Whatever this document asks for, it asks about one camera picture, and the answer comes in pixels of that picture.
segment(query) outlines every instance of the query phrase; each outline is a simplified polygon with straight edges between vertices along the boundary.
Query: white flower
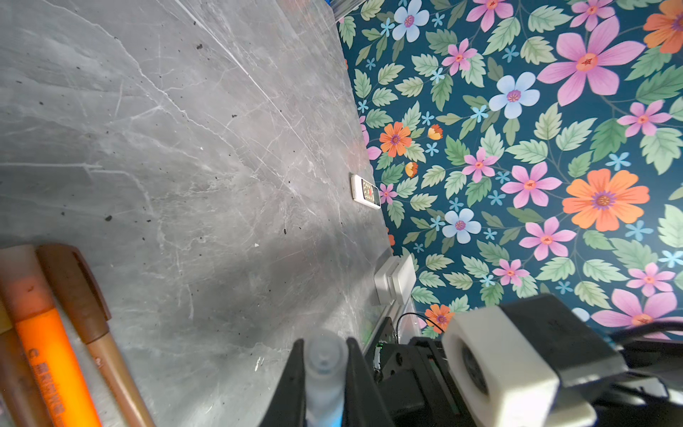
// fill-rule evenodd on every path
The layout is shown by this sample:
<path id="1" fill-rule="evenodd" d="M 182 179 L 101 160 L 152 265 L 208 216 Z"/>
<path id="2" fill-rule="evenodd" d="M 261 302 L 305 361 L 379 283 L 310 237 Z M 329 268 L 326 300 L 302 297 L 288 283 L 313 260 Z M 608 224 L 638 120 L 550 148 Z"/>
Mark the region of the white flower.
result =
<path id="1" fill-rule="evenodd" d="M 471 209 L 465 208 L 460 211 L 459 215 L 450 210 L 445 219 L 451 225 L 446 225 L 443 228 L 443 235 L 446 237 L 458 235 L 458 243 L 469 242 L 470 233 L 479 234 L 482 230 L 482 225 L 477 221 L 472 221 L 472 218 L 474 218 L 474 212 Z"/>
<path id="2" fill-rule="evenodd" d="M 530 107 L 538 102 L 540 96 L 536 89 L 529 89 L 536 82 L 532 72 L 523 72 L 514 81 L 513 76 L 504 76 L 498 80 L 496 87 L 502 95 L 496 95 L 488 101 L 491 111 L 498 111 L 505 107 L 505 117 L 515 119 L 522 113 L 522 106 Z"/>
<path id="3" fill-rule="evenodd" d="M 422 0 L 411 0 L 408 10 L 401 6 L 393 14 L 393 19 L 398 25 L 393 29 L 391 35 L 394 40 L 401 40 L 406 35 L 408 43 L 414 42 L 420 36 L 420 28 L 429 22 L 429 11 L 422 10 Z"/>

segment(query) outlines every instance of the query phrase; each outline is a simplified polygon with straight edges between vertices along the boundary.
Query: orange flower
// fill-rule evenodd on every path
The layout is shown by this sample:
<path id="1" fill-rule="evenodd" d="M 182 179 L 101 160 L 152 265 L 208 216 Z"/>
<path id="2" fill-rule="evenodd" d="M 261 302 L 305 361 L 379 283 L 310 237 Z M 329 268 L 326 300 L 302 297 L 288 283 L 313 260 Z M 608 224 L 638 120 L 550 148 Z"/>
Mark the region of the orange flower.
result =
<path id="1" fill-rule="evenodd" d="M 562 201 L 565 213 L 577 213 L 572 222 L 581 228 L 596 223 L 599 232 L 619 229 L 619 221 L 634 223 L 643 216 L 643 210 L 635 203 L 647 203 L 650 190 L 645 186 L 631 187 L 638 176 L 629 171 L 619 171 L 610 180 L 611 171 L 600 169 L 588 173 L 588 183 L 574 180 L 567 193 L 576 196 Z"/>
<path id="2" fill-rule="evenodd" d="M 645 36 L 647 47 L 662 44 L 661 53 L 677 53 L 683 46 L 683 0 L 666 0 L 659 5 L 662 14 L 648 16 L 643 26 L 645 31 L 653 31 Z"/>
<path id="3" fill-rule="evenodd" d="M 385 133 L 380 135 L 380 142 L 383 152 L 389 152 L 389 157 L 396 157 L 396 154 L 402 156 L 406 154 L 406 147 L 410 147 L 413 140 L 410 139 L 410 129 L 403 127 L 403 123 L 396 122 L 391 125 L 389 123 L 385 127 Z"/>
<path id="4" fill-rule="evenodd" d="M 443 129 L 438 124 L 435 124 L 434 126 L 429 128 L 427 136 L 429 137 L 429 139 L 438 141 L 439 139 L 443 138 Z"/>
<path id="5" fill-rule="evenodd" d="M 413 176 L 417 175 L 417 163 L 416 162 L 409 162 L 406 165 L 406 175 L 408 175 L 408 178 L 412 178 Z"/>
<path id="6" fill-rule="evenodd" d="M 389 235 L 389 244 L 391 246 L 394 246 L 396 244 L 396 240 L 393 238 L 391 234 L 389 234 L 389 228 L 387 227 L 387 234 Z"/>
<path id="7" fill-rule="evenodd" d="M 446 305 L 442 304 L 441 308 L 439 308 L 438 304 L 432 304 L 425 312 L 425 316 L 431 320 L 431 322 L 427 322 L 427 325 L 434 326 L 434 324 L 436 324 L 446 332 L 448 324 L 451 322 L 453 316 L 455 316 L 455 313 L 451 313 L 451 309 Z M 438 328 L 434 328 L 434 330 L 436 333 L 441 333 Z"/>

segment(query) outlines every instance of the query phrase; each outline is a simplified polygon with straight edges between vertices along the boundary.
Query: pink flower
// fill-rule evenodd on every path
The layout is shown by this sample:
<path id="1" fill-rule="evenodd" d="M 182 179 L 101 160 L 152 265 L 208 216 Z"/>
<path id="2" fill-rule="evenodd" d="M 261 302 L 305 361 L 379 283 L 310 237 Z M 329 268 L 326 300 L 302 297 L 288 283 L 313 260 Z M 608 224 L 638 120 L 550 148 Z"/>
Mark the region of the pink flower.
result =
<path id="1" fill-rule="evenodd" d="M 607 6 L 612 3 L 612 0 L 588 0 L 588 3 L 582 1 L 581 3 L 574 3 L 572 11 L 578 15 L 572 20 L 570 27 L 578 27 L 586 21 L 586 29 L 593 31 L 598 25 L 598 17 L 607 19 L 614 16 L 614 8 Z"/>
<path id="2" fill-rule="evenodd" d="M 365 116 L 362 115 L 359 121 L 361 123 L 361 131 L 363 132 L 365 147 L 367 147 L 367 145 L 370 143 L 370 134 L 367 133 L 367 127 L 365 127 L 363 124 L 365 123 Z M 376 160 L 380 154 L 382 154 L 382 150 L 380 150 L 378 147 L 367 147 L 367 156 L 370 158 L 370 160 Z"/>
<path id="3" fill-rule="evenodd" d="M 638 297 L 627 290 L 614 289 L 612 292 L 612 304 L 626 314 L 613 312 L 612 310 L 600 310 L 593 314 L 591 318 L 602 326 L 617 328 L 646 325 L 652 322 L 678 321 L 682 322 L 683 317 L 662 317 L 666 313 L 676 309 L 678 301 L 673 292 L 653 295 L 645 302 L 645 308 L 641 308 Z M 683 332 L 671 332 L 676 335 L 683 335 Z M 647 338 L 657 338 L 668 340 L 663 332 L 655 332 L 645 335 Z"/>
<path id="4" fill-rule="evenodd" d="M 543 224 L 543 230 L 537 223 L 527 223 L 527 231 L 535 237 L 524 237 L 519 245 L 521 247 L 538 246 L 533 252 L 537 260 L 545 260 L 548 257 L 548 248 L 557 256 L 567 256 L 569 251 L 565 245 L 558 242 L 568 242 L 576 237 L 576 233 L 569 230 L 557 231 L 559 221 L 557 218 L 548 218 Z"/>
<path id="5" fill-rule="evenodd" d="M 522 270 L 522 262 L 520 260 L 514 260 L 510 263 L 501 259 L 500 265 L 502 268 L 496 268 L 493 270 L 493 274 L 496 276 L 502 276 L 501 285 L 505 286 L 512 282 L 513 286 L 522 286 L 522 277 L 528 276 L 530 273 L 526 270 Z"/>
<path id="6" fill-rule="evenodd" d="M 469 70 L 470 63 L 468 59 L 472 58 L 474 55 L 477 54 L 477 49 L 468 49 L 468 46 L 469 40 L 467 39 L 460 42 L 459 49 L 455 44 L 448 45 L 448 53 L 452 56 L 444 58 L 441 62 L 441 65 L 443 65 L 444 67 L 451 67 L 451 76 L 455 75 L 455 73 L 457 73 L 458 70 Z"/>
<path id="7" fill-rule="evenodd" d="M 512 177 L 519 182 L 508 182 L 501 187 L 507 194 L 517 193 L 512 201 L 515 208 L 521 208 L 529 203 L 529 196 L 533 203 L 538 206 L 548 206 L 548 195 L 541 190 L 554 190 L 560 186 L 562 181 L 557 178 L 543 178 L 548 171 L 545 162 L 538 163 L 531 168 L 531 175 L 521 166 L 512 167 Z"/>
<path id="8" fill-rule="evenodd" d="M 628 274 L 635 277 L 635 280 L 629 281 L 626 286 L 629 288 L 640 288 L 643 287 L 643 295 L 646 297 L 651 297 L 654 295 L 654 289 L 657 288 L 662 292 L 673 292 L 673 288 L 668 283 L 663 282 L 664 280 L 671 280 L 675 273 L 672 271 L 663 271 L 657 273 L 659 267 L 654 262 L 650 262 L 645 266 L 645 271 L 638 268 L 628 269 Z"/>
<path id="9" fill-rule="evenodd" d="M 580 35 L 560 34 L 557 38 L 557 53 L 572 62 L 555 62 L 548 65 L 538 75 L 538 80 L 551 84 L 569 77 L 557 91 L 557 100 L 560 105 L 570 104 L 581 96 L 586 77 L 593 93 L 616 94 L 619 89 L 619 76 L 602 66 L 627 64 L 645 49 L 642 43 L 622 42 L 605 50 L 618 34 L 619 20 L 615 16 L 604 20 L 595 28 L 588 41 L 588 49 L 584 47 L 583 38 Z"/>
<path id="10" fill-rule="evenodd" d="M 486 157 L 486 150 L 482 147 L 477 151 L 476 159 L 471 154 L 465 156 L 465 163 L 470 166 L 465 166 L 465 168 L 462 170 L 462 173 L 464 175 L 469 175 L 474 172 L 474 175 L 472 175 L 472 181 L 479 182 L 482 180 L 482 172 L 486 176 L 494 176 L 496 174 L 496 172 L 490 166 L 497 161 L 498 157 L 496 156 Z"/>
<path id="11" fill-rule="evenodd" d="M 388 204 L 393 204 L 393 197 L 396 197 L 398 193 L 392 190 L 393 184 L 389 184 L 389 186 L 380 184 L 380 203 L 386 202 Z"/>
<path id="12" fill-rule="evenodd" d="M 512 16 L 512 5 L 509 3 L 503 3 L 506 0 L 473 1 L 477 4 L 480 4 L 481 6 L 477 6 L 476 8 L 470 10 L 465 20 L 469 23 L 473 23 L 477 19 L 481 18 L 482 15 L 484 15 L 484 19 L 482 19 L 481 26 L 485 33 L 493 26 L 494 12 L 496 15 L 498 15 L 500 19 L 505 19 Z"/>
<path id="13" fill-rule="evenodd" d="M 671 118 L 669 113 L 655 114 L 662 109 L 663 105 L 663 100 L 654 101 L 645 109 L 645 105 L 642 105 L 640 102 L 634 102 L 631 104 L 631 113 L 633 115 L 625 115 L 618 119 L 617 122 L 624 126 L 627 124 L 631 125 L 626 129 L 627 137 L 637 134 L 641 126 L 643 127 L 643 135 L 652 137 L 657 132 L 657 126 L 653 125 L 653 123 L 664 123 Z"/>

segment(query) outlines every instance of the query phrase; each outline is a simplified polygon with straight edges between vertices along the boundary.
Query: pen barrel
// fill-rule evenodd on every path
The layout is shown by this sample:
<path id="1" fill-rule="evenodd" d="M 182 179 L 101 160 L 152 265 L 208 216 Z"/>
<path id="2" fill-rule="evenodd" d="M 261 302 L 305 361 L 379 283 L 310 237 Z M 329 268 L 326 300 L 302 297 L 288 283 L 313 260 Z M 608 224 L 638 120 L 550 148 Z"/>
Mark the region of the pen barrel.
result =
<path id="1" fill-rule="evenodd" d="M 57 309 L 14 326 L 55 427 L 101 427 Z"/>
<path id="2" fill-rule="evenodd" d="M 111 333 L 87 345 L 104 381 L 114 395 L 130 427 L 154 427 L 154 421 L 142 400 L 119 348 Z"/>
<path id="3" fill-rule="evenodd" d="M 0 334 L 0 390 L 16 427 L 53 427 L 14 329 Z"/>

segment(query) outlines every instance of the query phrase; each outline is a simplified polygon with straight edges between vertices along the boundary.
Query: floral wallpaper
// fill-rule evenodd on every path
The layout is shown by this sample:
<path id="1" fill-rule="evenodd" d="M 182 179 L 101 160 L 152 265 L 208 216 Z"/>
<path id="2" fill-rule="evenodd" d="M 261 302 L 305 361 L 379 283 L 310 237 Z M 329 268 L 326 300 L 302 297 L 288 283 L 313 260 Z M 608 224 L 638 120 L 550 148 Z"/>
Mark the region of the floral wallpaper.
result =
<path id="1" fill-rule="evenodd" d="M 539 292 L 683 321 L 683 0 L 368 0 L 339 34 L 424 335 Z"/>

